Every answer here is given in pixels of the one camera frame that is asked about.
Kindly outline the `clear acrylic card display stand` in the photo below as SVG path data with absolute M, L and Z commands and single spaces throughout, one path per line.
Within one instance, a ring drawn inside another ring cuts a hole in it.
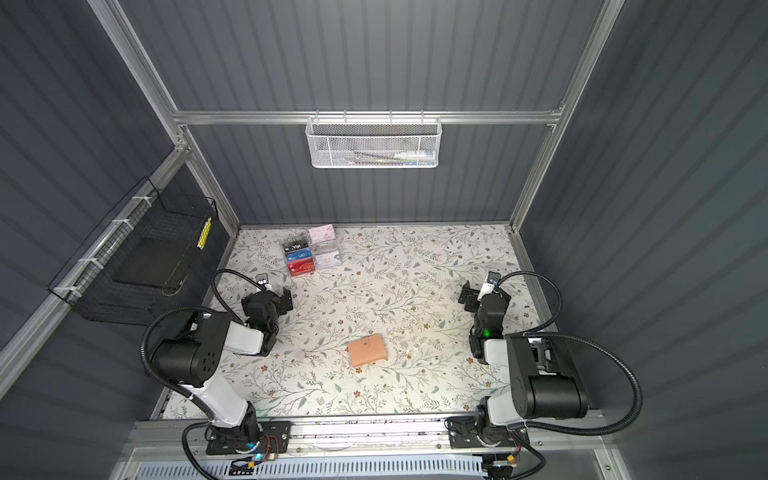
M 298 235 L 294 235 L 293 237 L 291 237 L 289 239 L 286 239 L 286 240 L 284 240 L 281 243 L 281 249 L 282 249 L 284 260 L 285 260 L 285 254 L 286 253 L 284 252 L 284 250 L 282 248 L 282 244 L 284 242 L 290 241 L 292 239 L 306 239 L 308 241 L 308 247 L 307 248 L 309 248 L 311 250 L 311 252 L 312 252 L 312 256 L 311 256 L 312 259 L 313 259 L 313 255 L 315 253 L 323 253 L 323 252 L 338 250 L 340 252 L 340 254 L 341 254 L 341 249 L 340 249 L 340 246 L 339 246 L 337 235 L 336 235 L 336 239 L 335 240 L 324 242 L 324 243 L 319 243 L 319 244 L 313 244 L 313 243 L 310 242 L 310 239 L 308 237 L 308 233 L 307 233 L 308 230 L 306 230 L 304 232 L 300 232 Z

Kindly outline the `pink leather card wallet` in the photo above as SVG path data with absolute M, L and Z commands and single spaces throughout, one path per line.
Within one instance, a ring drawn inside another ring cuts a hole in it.
M 373 334 L 347 344 L 350 363 L 357 368 L 362 365 L 386 360 L 388 357 L 384 339 L 381 334 Z

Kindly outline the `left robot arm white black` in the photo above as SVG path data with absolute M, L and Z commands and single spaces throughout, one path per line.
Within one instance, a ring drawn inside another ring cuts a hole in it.
M 278 319 L 293 309 L 291 291 L 280 295 L 259 290 L 241 301 L 247 322 L 232 313 L 208 307 L 177 307 L 157 316 L 144 330 L 139 354 L 148 376 L 191 401 L 204 412 L 210 455 L 258 451 L 269 438 L 253 405 L 239 395 L 218 371 L 223 353 L 266 357 L 279 332 Z M 155 328 L 176 314 L 189 315 L 181 331 L 154 348 Z

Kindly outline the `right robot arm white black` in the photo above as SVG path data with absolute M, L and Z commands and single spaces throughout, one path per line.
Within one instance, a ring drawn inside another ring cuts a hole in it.
M 491 280 L 479 289 L 465 283 L 458 296 L 458 303 L 473 315 L 468 336 L 472 357 L 504 367 L 509 375 L 509 388 L 484 397 L 468 429 L 490 446 L 512 443 L 508 428 L 522 434 L 518 424 L 525 420 L 579 419 L 588 412 L 587 394 L 563 340 L 503 332 L 510 302 L 511 296 Z

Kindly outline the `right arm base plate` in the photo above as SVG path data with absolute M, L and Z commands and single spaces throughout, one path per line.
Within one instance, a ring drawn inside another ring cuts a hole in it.
M 473 415 L 450 416 L 443 425 L 452 449 L 520 449 L 519 439 L 529 441 L 528 433 L 522 428 L 511 430 L 505 426 L 483 424 Z

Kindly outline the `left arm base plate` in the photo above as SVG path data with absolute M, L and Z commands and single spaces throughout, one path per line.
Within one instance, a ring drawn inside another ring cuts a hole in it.
M 206 454 L 246 455 L 251 449 L 253 454 L 283 454 L 287 451 L 293 424 L 289 421 L 260 422 L 253 432 L 246 427 L 219 428 L 206 430 Z

